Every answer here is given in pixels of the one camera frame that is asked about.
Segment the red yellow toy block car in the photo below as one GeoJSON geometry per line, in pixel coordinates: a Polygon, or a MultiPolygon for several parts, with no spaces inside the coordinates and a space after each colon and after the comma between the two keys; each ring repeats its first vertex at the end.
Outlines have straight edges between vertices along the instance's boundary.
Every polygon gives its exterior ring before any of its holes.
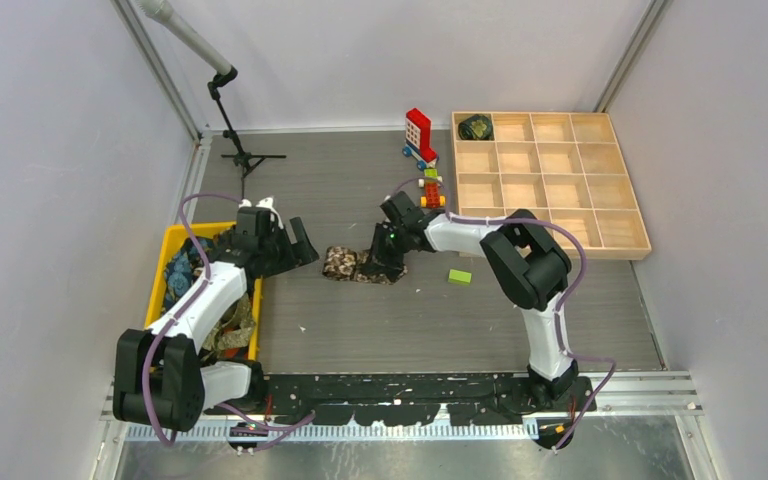
{"type": "Polygon", "coordinates": [[[422,189],[420,206],[422,208],[437,209],[446,205],[446,197],[441,193],[440,182],[442,177],[434,168],[423,171],[423,176],[417,180],[417,185],[422,189]]]}

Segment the green toy block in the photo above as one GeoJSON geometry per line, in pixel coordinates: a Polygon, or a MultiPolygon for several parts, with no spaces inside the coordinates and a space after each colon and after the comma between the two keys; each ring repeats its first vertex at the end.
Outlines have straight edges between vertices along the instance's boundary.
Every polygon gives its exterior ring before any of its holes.
{"type": "Polygon", "coordinates": [[[472,282],[472,273],[463,270],[450,269],[448,273],[448,282],[457,285],[470,285],[472,282]]]}

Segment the brown floral tie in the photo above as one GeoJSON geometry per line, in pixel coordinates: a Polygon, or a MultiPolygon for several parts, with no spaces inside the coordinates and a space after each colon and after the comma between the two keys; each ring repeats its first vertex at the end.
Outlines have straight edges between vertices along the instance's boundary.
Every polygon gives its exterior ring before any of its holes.
{"type": "Polygon", "coordinates": [[[322,275],[334,281],[392,285],[408,272],[406,266],[390,267],[372,259],[369,249],[355,251],[331,246],[326,250],[322,275]]]}

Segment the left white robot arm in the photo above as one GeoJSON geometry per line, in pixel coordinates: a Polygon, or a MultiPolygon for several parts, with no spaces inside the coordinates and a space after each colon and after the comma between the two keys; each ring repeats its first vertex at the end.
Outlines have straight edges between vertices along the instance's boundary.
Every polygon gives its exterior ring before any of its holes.
{"type": "Polygon", "coordinates": [[[117,342],[113,414],[150,426],[167,445],[191,430],[206,409],[230,401],[240,412],[253,414],[265,405],[267,382],[258,362],[203,365],[199,353],[229,308],[251,296],[254,281],[319,258],[302,219],[283,219],[272,197],[236,204],[235,222],[210,251],[186,214],[179,214],[203,271],[159,319],[143,330],[126,330],[117,342]]]}

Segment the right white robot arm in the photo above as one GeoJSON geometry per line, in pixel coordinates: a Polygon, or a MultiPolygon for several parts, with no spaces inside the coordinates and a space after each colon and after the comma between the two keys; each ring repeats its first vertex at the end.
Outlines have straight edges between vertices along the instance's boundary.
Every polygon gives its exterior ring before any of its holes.
{"type": "Polygon", "coordinates": [[[376,225],[358,272],[395,281],[411,251],[486,259],[502,292],[524,320],[532,400],[549,411],[565,403],[578,376],[577,361],[568,350],[563,307],[572,264],[547,223],[524,209],[508,217],[485,218],[425,210],[403,192],[385,200],[381,209],[386,219],[376,225]]]}

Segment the pile of ties in bin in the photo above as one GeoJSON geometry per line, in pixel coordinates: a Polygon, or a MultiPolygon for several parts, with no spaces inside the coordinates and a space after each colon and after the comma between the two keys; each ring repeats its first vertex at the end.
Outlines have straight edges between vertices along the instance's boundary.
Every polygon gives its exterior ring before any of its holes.
{"type": "MultiPolygon", "coordinates": [[[[161,313],[173,309],[190,289],[203,271],[197,248],[190,239],[185,240],[180,250],[168,261],[163,271],[166,281],[165,296],[161,313]]],[[[220,320],[209,331],[199,352],[203,364],[218,360],[245,358],[223,358],[229,350],[246,349],[254,330],[251,293],[247,291],[221,315],[220,320]]]]}

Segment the black microphone stand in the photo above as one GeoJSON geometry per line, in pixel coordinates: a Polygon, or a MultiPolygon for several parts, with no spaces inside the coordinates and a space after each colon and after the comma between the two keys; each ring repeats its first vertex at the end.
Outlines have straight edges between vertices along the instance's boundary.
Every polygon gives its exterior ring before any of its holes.
{"type": "Polygon", "coordinates": [[[215,102],[224,121],[225,129],[222,131],[222,137],[230,140],[235,149],[233,154],[222,154],[221,157],[230,159],[235,166],[240,168],[240,193],[244,196],[246,193],[247,178],[262,163],[267,160],[283,160],[286,159],[287,156],[284,154],[258,154],[246,150],[243,146],[242,139],[238,131],[232,125],[231,119],[224,107],[220,92],[223,87],[235,80],[237,76],[237,69],[234,66],[231,66],[226,73],[217,72],[207,83],[207,88],[210,97],[215,102]]]}

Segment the yellow plastic bin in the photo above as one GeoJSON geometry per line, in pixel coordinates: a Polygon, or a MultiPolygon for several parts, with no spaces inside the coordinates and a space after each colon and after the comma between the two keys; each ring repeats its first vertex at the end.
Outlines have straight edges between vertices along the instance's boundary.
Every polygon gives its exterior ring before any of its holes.
{"type": "MultiPolygon", "coordinates": [[[[213,223],[195,223],[191,228],[198,237],[214,237],[224,230],[231,228],[233,222],[213,222],[213,223]]],[[[164,233],[160,253],[157,261],[156,272],[153,279],[151,294],[148,300],[144,326],[148,327],[151,323],[161,316],[161,307],[165,296],[166,281],[163,271],[168,261],[180,250],[181,246],[188,238],[184,226],[174,224],[169,226],[164,233]]],[[[245,358],[247,360],[257,361],[260,349],[260,317],[262,311],[263,298],[263,280],[257,279],[250,283],[251,306],[254,320],[254,330],[246,349],[229,350],[223,358],[245,358]]]]}

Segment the red white toy block tower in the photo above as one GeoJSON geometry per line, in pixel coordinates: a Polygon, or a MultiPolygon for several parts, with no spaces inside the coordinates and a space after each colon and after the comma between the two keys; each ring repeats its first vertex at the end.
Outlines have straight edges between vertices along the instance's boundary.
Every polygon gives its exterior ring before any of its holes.
{"type": "Polygon", "coordinates": [[[434,169],[439,156],[431,147],[431,120],[418,108],[405,115],[405,144],[402,154],[413,158],[420,171],[434,169]]]}

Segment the rolled dark green tie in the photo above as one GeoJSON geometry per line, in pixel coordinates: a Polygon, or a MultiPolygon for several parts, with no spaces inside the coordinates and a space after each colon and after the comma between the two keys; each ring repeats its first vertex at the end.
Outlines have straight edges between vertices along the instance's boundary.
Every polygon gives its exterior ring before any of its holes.
{"type": "Polygon", "coordinates": [[[494,139],[494,127],[490,116],[474,114],[457,124],[457,134],[464,141],[491,141],[494,139]]]}

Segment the wooden compartment tray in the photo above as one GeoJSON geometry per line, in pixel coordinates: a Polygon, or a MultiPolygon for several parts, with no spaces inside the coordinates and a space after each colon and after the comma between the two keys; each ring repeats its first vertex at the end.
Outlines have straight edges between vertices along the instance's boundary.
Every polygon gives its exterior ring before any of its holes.
{"type": "Polygon", "coordinates": [[[451,131],[458,214],[527,209],[569,231],[590,258],[636,261],[651,253],[608,114],[455,111],[451,131]],[[457,124],[474,114],[491,117],[493,140],[458,138],[457,124]]]}

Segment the grey microphone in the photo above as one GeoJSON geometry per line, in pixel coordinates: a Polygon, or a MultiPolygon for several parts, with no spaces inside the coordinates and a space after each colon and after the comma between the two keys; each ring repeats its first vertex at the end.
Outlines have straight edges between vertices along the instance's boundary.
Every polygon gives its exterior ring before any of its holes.
{"type": "Polygon", "coordinates": [[[148,18],[166,28],[218,75],[235,77],[235,67],[184,20],[169,1],[137,0],[136,3],[148,18]]]}

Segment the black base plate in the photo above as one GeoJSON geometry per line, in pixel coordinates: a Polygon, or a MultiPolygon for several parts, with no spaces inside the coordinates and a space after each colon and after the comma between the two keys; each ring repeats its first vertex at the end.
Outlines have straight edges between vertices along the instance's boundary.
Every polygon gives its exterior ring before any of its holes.
{"type": "Polygon", "coordinates": [[[255,392],[229,405],[268,413],[279,425],[308,415],[317,426],[426,426],[446,417],[452,426],[513,425],[548,413],[569,420],[593,390],[586,377],[553,399],[527,375],[515,373],[271,374],[255,392]]]}

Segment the aluminium frame rail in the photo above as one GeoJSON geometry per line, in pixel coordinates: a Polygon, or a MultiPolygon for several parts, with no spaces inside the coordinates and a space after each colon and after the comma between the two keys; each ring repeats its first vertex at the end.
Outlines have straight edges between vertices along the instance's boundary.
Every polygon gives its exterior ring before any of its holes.
{"type": "Polygon", "coordinates": [[[585,372],[578,377],[586,377],[592,383],[593,390],[586,395],[581,409],[587,412],[608,415],[695,413],[701,408],[696,388],[686,372],[618,372],[613,376],[585,372]]]}

